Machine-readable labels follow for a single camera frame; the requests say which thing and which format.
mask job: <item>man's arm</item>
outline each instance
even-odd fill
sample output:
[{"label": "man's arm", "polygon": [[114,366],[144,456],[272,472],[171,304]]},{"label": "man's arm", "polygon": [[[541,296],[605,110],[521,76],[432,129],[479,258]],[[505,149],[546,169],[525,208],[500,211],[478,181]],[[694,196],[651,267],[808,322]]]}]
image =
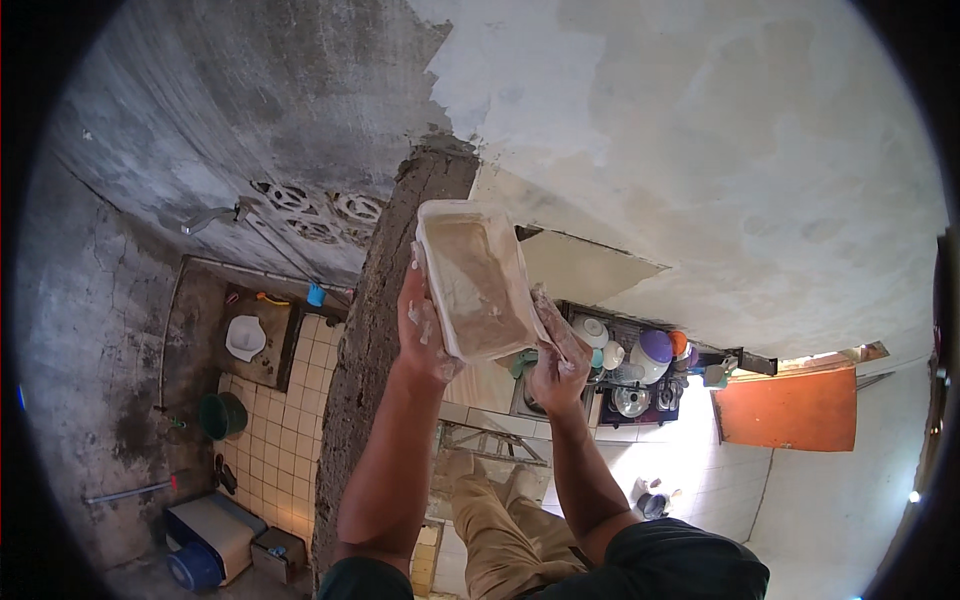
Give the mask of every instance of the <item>man's arm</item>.
[{"label": "man's arm", "polygon": [[581,549],[601,564],[613,536],[639,518],[589,435],[580,393],[590,369],[590,348],[542,290],[535,289],[533,298],[540,320],[563,354],[541,345],[531,380],[531,394],[550,418],[557,496]]},{"label": "man's arm", "polygon": [[397,299],[400,355],[373,419],[360,462],[340,500],[335,558],[365,556],[404,574],[423,523],[430,447],[446,384],[463,367],[444,350],[440,322],[426,298],[422,247]]}]

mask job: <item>green bucket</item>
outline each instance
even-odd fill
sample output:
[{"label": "green bucket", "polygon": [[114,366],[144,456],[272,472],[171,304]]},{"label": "green bucket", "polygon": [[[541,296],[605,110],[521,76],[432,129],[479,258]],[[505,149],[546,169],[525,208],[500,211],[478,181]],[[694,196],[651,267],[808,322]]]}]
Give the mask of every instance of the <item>green bucket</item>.
[{"label": "green bucket", "polygon": [[214,441],[240,433],[247,426],[247,408],[230,392],[207,394],[200,400],[200,428]]}]

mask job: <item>orange door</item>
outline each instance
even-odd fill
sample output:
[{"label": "orange door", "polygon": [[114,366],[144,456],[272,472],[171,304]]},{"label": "orange door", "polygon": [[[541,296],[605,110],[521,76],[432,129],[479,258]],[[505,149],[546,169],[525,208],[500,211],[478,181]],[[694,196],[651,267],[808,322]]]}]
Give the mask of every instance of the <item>orange door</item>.
[{"label": "orange door", "polygon": [[849,452],[856,367],[731,382],[713,393],[713,409],[724,442]]}]

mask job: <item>faucet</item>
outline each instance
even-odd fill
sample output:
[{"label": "faucet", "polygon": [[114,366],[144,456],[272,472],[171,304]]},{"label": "faucet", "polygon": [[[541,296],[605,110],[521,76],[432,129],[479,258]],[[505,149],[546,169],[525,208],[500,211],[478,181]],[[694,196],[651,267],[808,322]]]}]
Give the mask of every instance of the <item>faucet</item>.
[{"label": "faucet", "polygon": [[218,208],[210,208],[200,213],[193,219],[189,221],[184,221],[180,224],[180,231],[186,233],[187,235],[193,235],[197,231],[205,228],[210,225],[210,221],[218,217],[223,217],[225,215],[232,215],[234,223],[239,223],[247,218],[247,215],[250,213],[250,207],[246,203],[237,203],[233,208],[229,206],[220,206]]}]

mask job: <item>white plastic container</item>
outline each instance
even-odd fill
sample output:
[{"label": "white plastic container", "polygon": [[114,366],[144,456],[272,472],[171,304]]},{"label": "white plastic container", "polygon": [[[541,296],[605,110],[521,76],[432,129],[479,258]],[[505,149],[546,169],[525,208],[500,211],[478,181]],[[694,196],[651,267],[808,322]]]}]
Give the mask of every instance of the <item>white plastic container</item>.
[{"label": "white plastic container", "polygon": [[494,360],[550,338],[534,311],[513,222],[495,204],[431,200],[417,212],[446,351]]}]

